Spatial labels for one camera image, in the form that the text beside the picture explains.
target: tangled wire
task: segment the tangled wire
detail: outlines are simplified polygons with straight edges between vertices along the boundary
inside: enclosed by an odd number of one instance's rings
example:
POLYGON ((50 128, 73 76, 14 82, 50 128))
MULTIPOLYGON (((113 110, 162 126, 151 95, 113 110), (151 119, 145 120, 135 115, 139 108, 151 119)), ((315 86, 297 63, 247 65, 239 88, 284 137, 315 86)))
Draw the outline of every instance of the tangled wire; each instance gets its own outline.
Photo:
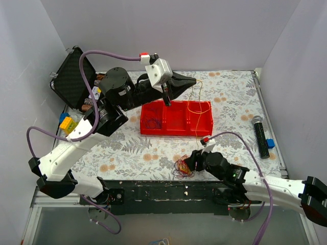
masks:
POLYGON ((194 176, 194 173, 190 171, 188 165, 184 161, 187 157, 187 155, 184 155, 180 159, 178 159, 174 164, 174 168, 172 169, 173 176, 175 176, 179 180, 182 180, 183 178, 187 177, 191 178, 194 176))

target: gray floor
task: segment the gray floor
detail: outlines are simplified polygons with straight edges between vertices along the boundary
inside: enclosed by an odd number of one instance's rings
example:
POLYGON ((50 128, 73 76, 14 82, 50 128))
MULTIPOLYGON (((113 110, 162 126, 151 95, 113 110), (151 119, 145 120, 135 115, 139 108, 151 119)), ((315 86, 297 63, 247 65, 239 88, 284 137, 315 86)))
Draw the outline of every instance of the gray floor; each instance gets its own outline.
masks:
MULTIPOLYGON (((171 237, 172 245, 252 244, 268 213, 241 224, 212 214, 133 214, 119 216, 120 234, 112 235, 88 219, 87 208, 43 208, 34 238, 37 244, 144 244, 171 237)), ((106 224, 117 225, 111 218, 106 224)), ((261 244, 309 244, 298 213, 275 206, 261 244)))

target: table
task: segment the table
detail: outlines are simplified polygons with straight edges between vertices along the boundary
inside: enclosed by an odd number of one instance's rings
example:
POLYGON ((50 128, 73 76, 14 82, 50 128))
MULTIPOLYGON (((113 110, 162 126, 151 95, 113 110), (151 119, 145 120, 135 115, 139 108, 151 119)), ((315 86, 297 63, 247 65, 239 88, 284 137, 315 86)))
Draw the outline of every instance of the table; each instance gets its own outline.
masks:
MULTIPOLYGON (((254 115, 264 118, 266 138, 271 138, 258 91, 251 71, 187 71, 179 72, 203 82, 201 100, 212 103, 214 119, 213 134, 233 131, 240 134, 249 144, 264 175, 280 177, 280 159, 276 149, 270 151, 269 159, 259 157, 255 132, 251 119, 254 115)), ((141 72, 129 72, 136 81, 141 72)), ((193 87, 191 100, 199 100, 201 83, 193 87)), ((178 100, 188 100, 191 89, 178 100)), ((125 112, 129 118, 108 139, 100 142, 85 154, 72 170, 90 177, 100 176, 105 180, 176 180, 171 173, 175 161, 196 150, 196 137, 159 137, 141 135, 139 119, 141 107, 125 112)), ((256 170, 256 166, 243 146, 233 135, 215 139, 214 151, 219 151, 229 163, 256 170)), ((217 180, 206 171, 196 172, 189 180, 217 180)))

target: yellow toy brick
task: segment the yellow toy brick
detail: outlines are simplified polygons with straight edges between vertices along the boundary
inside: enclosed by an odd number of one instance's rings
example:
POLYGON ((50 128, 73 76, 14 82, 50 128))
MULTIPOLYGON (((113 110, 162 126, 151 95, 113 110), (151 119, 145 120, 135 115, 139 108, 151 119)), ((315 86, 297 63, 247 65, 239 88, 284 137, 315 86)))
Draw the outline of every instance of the yellow toy brick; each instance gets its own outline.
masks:
POLYGON ((59 126, 63 132, 68 135, 70 134, 77 126, 77 122, 75 122, 71 117, 67 116, 59 126))

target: tabletop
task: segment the tabletop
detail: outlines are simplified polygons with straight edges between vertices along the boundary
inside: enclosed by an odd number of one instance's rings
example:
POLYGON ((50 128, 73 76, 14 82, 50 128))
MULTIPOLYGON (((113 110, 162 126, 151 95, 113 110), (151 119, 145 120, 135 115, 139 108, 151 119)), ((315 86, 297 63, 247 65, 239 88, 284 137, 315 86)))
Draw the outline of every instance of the tabletop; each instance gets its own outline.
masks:
MULTIPOLYGON (((280 177, 280 159, 276 149, 270 150, 269 159, 261 159, 251 119, 255 115, 264 118, 266 138, 271 138, 260 97, 250 71, 187 71, 178 72, 203 82, 201 101, 210 101, 214 120, 213 134, 233 131, 241 135, 264 175, 280 177)), ((129 72, 133 81, 141 74, 129 72)), ((199 100, 201 83, 193 86, 191 100, 199 100)), ((191 89, 185 91, 178 100, 189 99, 191 89)), ((139 120, 141 107, 125 112, 129 120, 108 139, 100 142, 85 154, 72 170, 88 176, 99 176, 105 180, 176 180, 172 175, 174 163, 184 155, 196 150, 196 137, 146 136, 140 134, 139 120)), ((243 143, 234 135, 215 138, 213 151, 219 151, 229 163, 257 170, 243 143)), ((206 171, 196 172, 186 180, 217 180, 206 171)))

